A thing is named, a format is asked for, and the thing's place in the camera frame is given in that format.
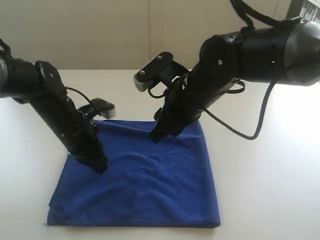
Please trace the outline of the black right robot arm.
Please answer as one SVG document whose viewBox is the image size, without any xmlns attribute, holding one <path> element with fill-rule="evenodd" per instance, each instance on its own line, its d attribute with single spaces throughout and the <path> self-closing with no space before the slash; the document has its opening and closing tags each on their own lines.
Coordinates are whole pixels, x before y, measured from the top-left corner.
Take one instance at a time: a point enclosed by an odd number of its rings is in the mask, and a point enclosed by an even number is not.
<svg viewBox="0 0 320 240">
<path fill-rule="evenodd" d="M 214 35 L 198 63 L 168 87 L 150 138 L 177 136 L 240 81 L 311 86 L 320 80 L 320 25 L 296 19 L 235 36 Z"/>
</svg>

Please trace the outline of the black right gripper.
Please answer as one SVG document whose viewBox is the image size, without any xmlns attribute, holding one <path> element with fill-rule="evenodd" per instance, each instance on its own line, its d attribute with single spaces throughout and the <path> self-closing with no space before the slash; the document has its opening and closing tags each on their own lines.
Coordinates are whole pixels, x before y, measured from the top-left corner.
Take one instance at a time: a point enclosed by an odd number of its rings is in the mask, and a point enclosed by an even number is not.
<svg viewBox="0 0 320 240">
<path fill-rule="evenodd" d="M 216 85 L 195 89 L 183 83 L 173 88 L 165 98 L 159 118 L 149 134 L 150 139 L 159 143 L 167 136 L 177 136 L 224 94 L 225 87 Z"/>
</svg>

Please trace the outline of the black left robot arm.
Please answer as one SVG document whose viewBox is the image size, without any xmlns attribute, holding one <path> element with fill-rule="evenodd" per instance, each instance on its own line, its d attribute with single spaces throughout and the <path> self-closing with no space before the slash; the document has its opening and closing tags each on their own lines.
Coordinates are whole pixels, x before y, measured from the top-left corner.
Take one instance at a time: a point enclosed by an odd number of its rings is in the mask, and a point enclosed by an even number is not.
<svg viewBox="0 0 320 240">
<path fill-rule="evenodd" d="M 75 107 L 52 64 L 46 61 L 32 63 L 1 51 L 0 95 L 20 104 L 30 104 L 81 164 L 98 174 L 108 169 L 98 128 Z"/>
</svg>

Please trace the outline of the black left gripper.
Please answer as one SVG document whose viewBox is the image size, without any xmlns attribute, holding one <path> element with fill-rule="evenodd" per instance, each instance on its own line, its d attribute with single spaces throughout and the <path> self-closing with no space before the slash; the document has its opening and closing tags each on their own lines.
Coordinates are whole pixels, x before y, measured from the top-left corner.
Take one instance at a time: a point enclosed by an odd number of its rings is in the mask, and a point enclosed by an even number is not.
<svg viewBox="0 0 320 240">
<path fill-rule="evenodd" d="M 108 159 L 98 129 L 82 112 L 73 107 L 53 107 L 49 111 L 49 127 L 81 164 L 100 175 L 107 171 Z"/>
</svg>

